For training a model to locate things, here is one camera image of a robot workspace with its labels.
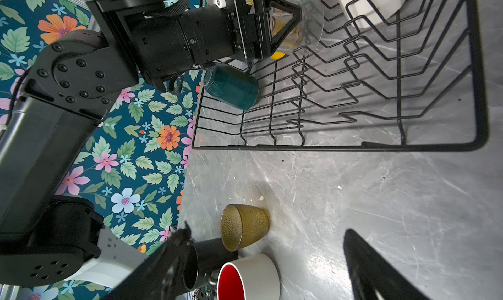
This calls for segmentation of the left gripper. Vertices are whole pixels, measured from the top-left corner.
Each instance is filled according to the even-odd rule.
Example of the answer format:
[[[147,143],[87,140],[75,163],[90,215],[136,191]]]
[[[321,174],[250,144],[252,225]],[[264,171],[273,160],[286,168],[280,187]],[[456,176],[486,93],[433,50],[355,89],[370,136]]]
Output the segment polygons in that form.
[[[231,20],[233,59],[280,59],[301,41],[301,6],[288,0],[225,0]]]

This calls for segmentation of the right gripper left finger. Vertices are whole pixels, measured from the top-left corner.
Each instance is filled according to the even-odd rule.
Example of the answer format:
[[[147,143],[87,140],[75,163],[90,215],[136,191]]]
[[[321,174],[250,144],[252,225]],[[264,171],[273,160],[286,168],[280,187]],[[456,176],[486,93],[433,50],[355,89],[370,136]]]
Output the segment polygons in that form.
[[[191,228],[185,224],[104,298],[175,299],[186,293],[183,272],[192,243]]]

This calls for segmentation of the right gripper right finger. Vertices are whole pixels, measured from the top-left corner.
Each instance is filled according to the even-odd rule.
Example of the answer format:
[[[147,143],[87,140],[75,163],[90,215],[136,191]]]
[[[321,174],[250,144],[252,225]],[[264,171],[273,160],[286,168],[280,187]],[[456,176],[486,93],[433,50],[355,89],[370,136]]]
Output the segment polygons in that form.
[[[343,250],[355,299],[427,299],[355,230],[347,229]]]

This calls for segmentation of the yellow mug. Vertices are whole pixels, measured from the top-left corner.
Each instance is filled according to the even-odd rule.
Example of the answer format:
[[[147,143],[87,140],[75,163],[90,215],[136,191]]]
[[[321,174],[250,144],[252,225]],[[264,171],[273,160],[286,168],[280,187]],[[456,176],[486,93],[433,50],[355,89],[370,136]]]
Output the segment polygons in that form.
[[[272,49],[275,48],[270,58],[280,60],[301,45],[302,9],[298,0],[288,0],[288,5],[270,4],[272,6],[266,8],[264,16],[266,42],[271,43]]]

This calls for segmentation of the clear drinking glass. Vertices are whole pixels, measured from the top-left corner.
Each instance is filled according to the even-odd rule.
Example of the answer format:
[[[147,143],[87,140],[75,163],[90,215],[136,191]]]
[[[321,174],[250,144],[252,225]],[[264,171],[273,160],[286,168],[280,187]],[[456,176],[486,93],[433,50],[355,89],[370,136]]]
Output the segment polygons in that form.
[[[287,0],[302,11],[300,23],[287,35],[276,53],[283,55],[308,55],[316,51],[324,27],[324,5],[321,0]]]

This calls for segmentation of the dark green mug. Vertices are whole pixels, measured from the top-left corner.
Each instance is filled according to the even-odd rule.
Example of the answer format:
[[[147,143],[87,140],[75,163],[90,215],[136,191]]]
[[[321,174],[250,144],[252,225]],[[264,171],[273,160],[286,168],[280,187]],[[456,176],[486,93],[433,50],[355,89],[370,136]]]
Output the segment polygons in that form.
[[[252,108],[259,96],[258,80],[227,64],[217,63],[206,70],[203,85],[212,97],[243,111]]]

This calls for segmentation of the red white mug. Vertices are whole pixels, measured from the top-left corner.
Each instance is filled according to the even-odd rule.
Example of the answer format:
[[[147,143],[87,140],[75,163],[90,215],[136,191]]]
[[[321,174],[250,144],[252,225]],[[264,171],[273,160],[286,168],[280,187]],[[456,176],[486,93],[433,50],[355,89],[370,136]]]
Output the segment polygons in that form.
[[[219,300],[279,300],[280,291],[278,271],[264,254],[227,262],[217,280]]]

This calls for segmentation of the cream white mug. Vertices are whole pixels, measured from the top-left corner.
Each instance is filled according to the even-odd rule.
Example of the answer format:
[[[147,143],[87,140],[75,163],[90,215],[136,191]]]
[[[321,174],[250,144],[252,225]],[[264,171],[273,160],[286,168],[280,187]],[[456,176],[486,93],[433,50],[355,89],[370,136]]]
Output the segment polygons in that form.
[[[374,25],[383,22],[393,16],[405,3],[406,0],[338,0],[341,10],[348,21],[363,15],[367,18],[356,20],[356,26],[359,29],[368,29],[368,21]]]

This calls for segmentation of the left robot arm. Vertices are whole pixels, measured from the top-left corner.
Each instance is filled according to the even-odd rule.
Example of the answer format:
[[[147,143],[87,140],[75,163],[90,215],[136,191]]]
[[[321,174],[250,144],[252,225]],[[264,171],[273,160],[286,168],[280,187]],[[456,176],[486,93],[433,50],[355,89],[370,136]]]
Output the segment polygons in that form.
[[[1,283],[64,279],[120,284],[144,255],[113,234],[78,197],[82,147],[119,93],[142,77],[178,94],[184,72],[225,57],[271,56],[301,21],[287,0],[85,0],[100,31],[49,43],[14,90],[1,134]]]

